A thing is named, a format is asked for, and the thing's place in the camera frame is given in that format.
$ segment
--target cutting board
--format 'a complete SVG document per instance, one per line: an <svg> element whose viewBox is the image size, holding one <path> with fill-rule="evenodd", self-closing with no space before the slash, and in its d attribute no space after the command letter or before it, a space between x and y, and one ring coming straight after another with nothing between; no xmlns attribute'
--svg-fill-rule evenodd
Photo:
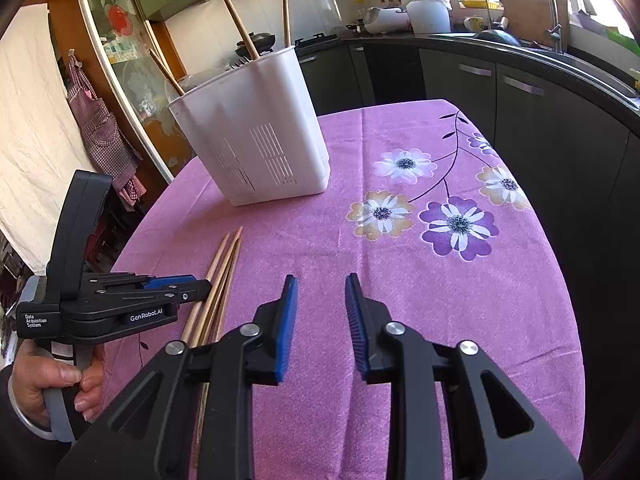
<svg viewBox="0 0 640 480"><path fill-rule="evenodd" d="M549 0L500 0L504 6L504 15L509 19L507 31L516 38L537 41L539 44L553 46L545 33L553 27ZM569 7L567 0L556 0L558 18L562 25L562 50L566 52L569 41Z"/></svg>

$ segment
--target wooden chopstick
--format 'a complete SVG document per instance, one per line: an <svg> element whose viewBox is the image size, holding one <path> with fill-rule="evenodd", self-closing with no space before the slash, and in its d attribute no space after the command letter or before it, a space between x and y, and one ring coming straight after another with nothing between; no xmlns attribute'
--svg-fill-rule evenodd
<svg viewBox="0 0 640 480"><path fill-rule="evenodd" d="M178 82L175 80L174 75L171 72L169 72L169 69L164 65L164 63L162 62L158 54L156 54L153 50L149 49L149 55L154 59L154 61L156 62L156 65L158 65L158 68L164 74L164 77L167 78L169 80L169 83L171 83L171 85L175 88L175 91L177 91L178 94L180 95L184 95L185 93L184 90L180 85L178 85Z"/></svg>
<svg viewBox="0 0 640 480"><path fill-rule="evenodd" d="M196 346L197 342L200 341L200 339L202 338L202 332L203 332L205 324L207 322L207 318L209 316L209 311L211 310L211 305L213 304L214 300L216 299L216 295L218 294L218 288L220 287L220 284L222 282L222 278L225 275L226 266L228 266L229 260L231 259L231 254L232 254L232 252L234 250L234 246L236 244L236 241L240 237L240 233L241 232L242 232L242 226L240 226L238 228L238 230L235 232L234 237L231 240L231 245L226 250L225 256L222 258L222 263L220 264L220 267L218 268L218 272L216 273L216 277L211 282L211 292L209 293L209 297L207 298L207 301L204 303L204 308L202 310L202 314L200 314L200 319L198 320L198 323L197 323L197 325L196 325L196 327L195 327L195 329L193 331L193 334L191 334L191 340L189 341L189 346L191 348Z"/></svg>
<svg viewBox="0 0 640 480"><path fill-rule="evenodd" d="M284 26L284 46L291 46L291 27L289 24L289 0L282 0L282 23Z"/></svg>
<svg viewBox="0 0 640 480"><path fill-rule="evenodd" d="M240 37L242 38L242 41L244 41L244 46L246 47L246 49L249 52L249 55L251 56L251 59L253 60L259 59L260 54L258 54L258 51L255 48L254 42L251 41L251 37L249 36L249 33L246 31L246 28L244 28L244 23L242 23L242 20L240 19L240 16L238 15L236 8L234 7L234 4L231 2L231 0L224 0L224 1L225 1L226 8L229 11L229 14L231 14L231 18L234 20L234 23L236 24L236 28L240 33Z"/></svg>
<svg viewBox="0 0 640 480"><path fill-rule="evenodd" d="M226 267L226 273L222 281L223 285L218 289L218 296L214 300L214 307L210 311L209 318L207 319L205 329L200 341L198 342L198 346L208 344L211 340L211 335L218 332L218 327L222 323L223 317L221 317L221 310L226 310L225 301L228 301L229 290L231 289L231 282L234 278L234 271L236 270L239 251L240 239L238 239L236 246L233 249L231 261Z"/></svg>
<svg viewBox="0 0 640 480"><path fill-rule="evenodd" d="M236 264L238 263L238 256L240 255L241 244L242 244L242 240L239 239L236 242L236 250L234 251L233 259L231 260L231 270L229 270L229 276L228 276L228 279L226 280L225 293L222 295L222 302L220 303L220 308L218 309L216 321L213 325L213 341L218 341L220 339L220 336L222 336L222 327L223 327L225 314L226 314L226 304L229 302L231 282L234 278L234 272L236 271Z"/></svg>
<svg viewBox="0 0 640 480"><path fill-rule="evenodd" d="M229 240L229 233L225 234L225 236L222 238L222 241L220 242L220 245L218 246L216 255L213 257L213 261L211 262L209 270L207 271L206 280L211 281L211 279L213 278L213 275L216 272L216 267L218 266L218 263L220 261L220 257L222 256L222 251L225 250L227 240ZM184 330L182 330L182 336L180 338L184 342L189 341L189 338L191 336L191 331L193 330L193 326L196 323L196 319L198 319L198 313L200 312L201 307L202 307L201 301L194 303L193 306L191 307L191 313L189 314L189 319L187 319L187 324L184 326Z"/></svg>
<svg viewBox="0 0 640 480"><path fill-rule="evenodd" d="M220 283L220 286L216 291L216 296L213 299L211 308L207 312L207 319L204 322L204 329L202 330L202 334L200 334L200 339L196 341L196 346L202 346L209 343L209 339L211 337L211 330L213 329L213 322L216 319L216 315L218 313L220 304L222 304L222 297L225 293L225 287L226 287L227 280L229 278L229 272L231 271L232 259L229 261L229 263L226 266L225 273L222 276L222 282Z"/></svg>
<svg viewBox="0 0 640 480"><path fill-rule="evenodd" d="M231 263L227 267L226 278L224 283L224 291L222 293L222 297L220 298L220 303L217 308L217 312L214 314L215 320L212 317L212 332L213 332L213 342L216 342L220 339L222 334L222 325L225 320L226 313L226 304L229 300L229 293L231 291L231 284L234 278L234 271L236 270L236 264L238 263L238 255L240 254L240 244L242 240L238 238L234 246L233 257L231 259ZM207 344L209 342L209 336L211 332L211 327L208 327L207 336L204 337L204 340L201 344ZM202 438L202 427L204 425L204 411L207 407L207 396L209 395L209 383L204 383L202 385L202 390L200 392L200 403L198 406L198 423L196 425L196 456L200 455L200 440Z"/></svg>

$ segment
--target table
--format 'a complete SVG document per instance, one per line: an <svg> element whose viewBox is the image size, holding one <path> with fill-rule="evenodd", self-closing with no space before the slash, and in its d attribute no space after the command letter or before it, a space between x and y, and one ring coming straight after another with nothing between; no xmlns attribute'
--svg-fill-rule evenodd
<svg viewBox="0 0 640 480"><path fill-rule="evenodd" d="M325 193L236 208L196 158L113 268L203 277L223 234L243 225L226 330L279 297L287 273L298 277L289 373L278 388L254 389L256 478L385 477L389 387L366 386L354 370L349 272L425 338L480 344L577 456L584 371L574 313L536 215L497 153L442 100L319 121L331 157ZM544 164L533 142L531 156ZM188 313L107 345L106 402L179 338Z"/></svg>

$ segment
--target mug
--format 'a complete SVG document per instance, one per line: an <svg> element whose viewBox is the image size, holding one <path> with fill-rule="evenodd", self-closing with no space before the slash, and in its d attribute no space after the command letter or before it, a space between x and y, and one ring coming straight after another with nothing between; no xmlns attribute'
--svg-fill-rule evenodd
<svg viewBox="0 0 640 480"><path fill-rule="evenodd" d="M479 16L465 18L465 28L469 32L481 32L484 28L484 19Z"/></svg>

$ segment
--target rice cooker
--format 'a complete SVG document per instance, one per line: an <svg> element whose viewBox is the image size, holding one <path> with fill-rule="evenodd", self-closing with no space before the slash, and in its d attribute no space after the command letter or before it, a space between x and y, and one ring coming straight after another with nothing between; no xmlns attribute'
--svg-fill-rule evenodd
<svg viewBox="0 0 640 480"><path fill-rule="evenodd" d="M396 30L409 30L411 21L405 9L371 7L364 15L364 28L369 34L385 34Z"/></svg>

